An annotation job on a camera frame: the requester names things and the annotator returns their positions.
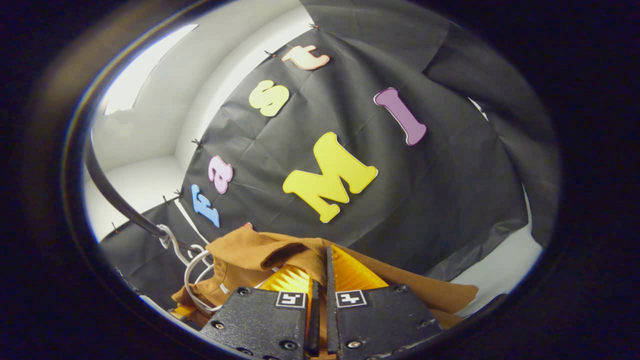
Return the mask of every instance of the letter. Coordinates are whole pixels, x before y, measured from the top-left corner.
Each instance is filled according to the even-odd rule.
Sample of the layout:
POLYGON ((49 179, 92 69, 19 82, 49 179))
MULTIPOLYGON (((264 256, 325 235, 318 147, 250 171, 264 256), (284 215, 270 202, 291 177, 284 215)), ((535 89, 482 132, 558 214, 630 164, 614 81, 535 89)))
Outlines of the letter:
POLYGON ((320 214, 320 221, 327 223, 340 212, 336 204, 327 204, 320 197, 337 202, 349 202, 349 195, 340 178, 349 184, 351 193, 360 193, 378 176, 378 169, 365 166, 339 143, 335 133, 329 132, 314 145, 314 155, 322 175, 294 170, 287 176, 282 190, 295 193, 320 214))
POLYGON ((218 210, 214 208, 209 209, 209 206, 211 206, 209 199, 202 196, 202 194, 199 195, 199 193, 200 193, 200 188, 198 187, 198 185, 196 184, 191 185, 191 197, 193 199, 193 209, 195 210, 196 214, 203 214, 203 216, 211 220, 211 222, 216 227, 220 227, 220 218, 218 217, 218 210))
POLYGON ((209 180, 213 181, 213 185, 219 193, 227 191, 228 182, 231 181, 233 175, 234 171, 231 169, 231 165, 222 161, 218 155, 211 158, 209 162, 209 180))
POLYGON ((328 55, 320 55, 320 57, 316 58, 314 55, 309 53, 313 50, 316 50, 316 47, 314 45, 305 47, 298 45, 289 50, 289 52, 282 57, 282 61, 291 59, 291 61, 293 61, 293 63, 296 64, 297 67, 303 70, 317 69, 329 62, 328 55))
POLYGON ((289 89, 282 85, 273 86, 273 81, 263 80, 249 95, 249 104, 264 116, 276 116, 280 108, 289 100, 289 89))
POLYGON ((378 106, 384 106, 391 115, 398 121, 402 130, 406 134, 406 143, 415 145, 427 133, 427 127, 418 122, 409 109, 398 97, 398 91, 388 88, 377 93, 373 97, 373 102, 378 106))

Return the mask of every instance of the black fabric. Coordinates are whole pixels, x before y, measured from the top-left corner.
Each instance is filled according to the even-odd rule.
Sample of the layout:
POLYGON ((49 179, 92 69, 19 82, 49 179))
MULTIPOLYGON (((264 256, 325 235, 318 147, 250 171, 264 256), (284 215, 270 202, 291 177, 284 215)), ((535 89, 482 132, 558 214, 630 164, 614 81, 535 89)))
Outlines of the black fabric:
MULTIPOLYGON (((154 224, 167 225, 176 239, 204 247, 204 241, 189 225, 173 201, 160 204, 143 215, 154 224)), ((157 237, 136 224, 127 222, 118 228, 118 234, 113 231, 100 241, 99 247, 109 262, 120 270, 122 277, 142 295, 148 296, 163 309, 175 307, 171 295, 184 285, 186 266, 175 255, 173 245, 165 249, 157 237)), ((186 250, 180 249, 180 252, 189 259, 186 250)), ((203 262, 197 264, 189 281, 195 282, 205 269, 206 265, 203 262)))
POLYGON ((559 144, 534 90, 503 57, 455 25, 423 73, 482 107, 527 191, 533 237, 547 246, 559 199, 559 144))
POLYGON ((322 31, 373 46, 421 71, 447 36, 449 21, 423 7, 389 0, 300 0, 322 31))
MULTIPOLYGON (((336 8, 307 9, 316 20, 314 9, 336 8)), ((358 14, 360 29, 374 38, 376 28, 365 27, 362 19, 371 16, 373 23, 385 13, 363 9, 358 14)), ((405 14, 403 29, 421 19, 419 13, 405 14)), ((431 59, 428 53, 437 53, 448 31, 446 22, 426 23, 418 28, 426 31, 431 24, 442 36, 424 36, 424 46, 413 44, 419 49, 416 56, 425 57, 420 61, 409 58, 410 49, 397 41, 396 32, 385 38, 386 28, 378 28, 379 41, 369 44, 325 31, 329 26, 317 20, 320 31, 302 34, 251 72, 215 114, 185 176, 180 201, 199 231, 214 240, 251 222, 258 231, 326 238, 418 274, 460 253, 461 261, 448 262, 434 276, 450 280, 523 227, 522 184, 492 125, 465 96, 421 74, 431 59), (395 43, 402 51, 393 53, 395 43), (281 61, 296 45, 316 45, 316 54, 331 60, 313 71, 281 61), (250 92, 265 79, 290 91, 275 117, 264 117, 248 104, 250 92), (429 129, 413 147, 406 145, 388 111, 372 101, 390 86, 429 129), (283 192, 282 183, 293 170, 320 173, 312 149, 329 131, 380 172, 362 193, 349 194, 349 203, 339 204, 340 213, 330 223, 322 224, 297 195, 283 192), (234 169, 225 194, 207 175, 215 155, 234 169), (220 228, 194 212, 192 184, 218 210, 220 228)))

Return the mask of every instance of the white floor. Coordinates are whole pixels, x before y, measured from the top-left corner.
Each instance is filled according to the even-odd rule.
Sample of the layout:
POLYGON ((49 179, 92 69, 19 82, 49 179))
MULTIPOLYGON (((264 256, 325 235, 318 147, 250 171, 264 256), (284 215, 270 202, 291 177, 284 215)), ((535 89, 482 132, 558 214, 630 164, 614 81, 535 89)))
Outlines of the white floor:
POLYGON ((476 299, 458 315, 475 313, 502 293, 509 293, 527 275, 542 253, 542 247, 531 236, 531 210, 526 197, 529 223, 511 234, 486 258, 466 269, 451 282, 473 284, 479 290, 476 299))

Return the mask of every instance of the brown cloth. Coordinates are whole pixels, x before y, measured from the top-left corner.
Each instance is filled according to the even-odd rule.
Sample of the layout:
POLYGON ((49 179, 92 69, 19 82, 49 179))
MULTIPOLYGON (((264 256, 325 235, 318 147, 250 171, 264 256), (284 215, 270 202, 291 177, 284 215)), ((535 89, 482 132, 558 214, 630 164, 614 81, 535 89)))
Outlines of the brown cloth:
MULTIPOLYGON (((273 275, 274 266, 284 264, 303 269, 326 286, 326 248, 329 245, 344 250, 387 283, 407 284, 446 329, 461 321, 454 314, 473 301, 478 291, 474 285, 451 284, 401 270, 324 239, 256 233, 248 227, 241 227, 208 244, 206 249, 214 257, 214 275, 189 286, 194 296, 206 304, 218 306, 231 295, 231 292, 225 293, 223 287, 231 291, 238 286, 253 287, 273 275)), ((184 287, 173 294, 172 299, 181 305, 195 306, 184 287)), ((206 321, 203 319, 206 317, 192 318, 204 326, 206 321)), ((321 316, 322 340, 326 339, 325 321, 321 316)))

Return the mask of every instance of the yellow letter m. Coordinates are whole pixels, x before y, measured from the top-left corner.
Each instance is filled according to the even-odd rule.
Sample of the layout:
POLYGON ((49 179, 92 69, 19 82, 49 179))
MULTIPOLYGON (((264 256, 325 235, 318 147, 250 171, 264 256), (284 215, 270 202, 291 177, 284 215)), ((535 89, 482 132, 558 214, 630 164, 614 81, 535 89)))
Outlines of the yellow letter m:
POLYGON ((378 169, 365 166, 339 143, 335 133, 326 133, 314 145, 314 155, 322 175, 294 170, 284 184, 285 193, 295 193, 320 214, 327 223, 340 212, 336 204, 327 204, 321 197, 337 202, 349 202, 340 178, 349 184, 351 193, 360 193, 378 175, 378 169))

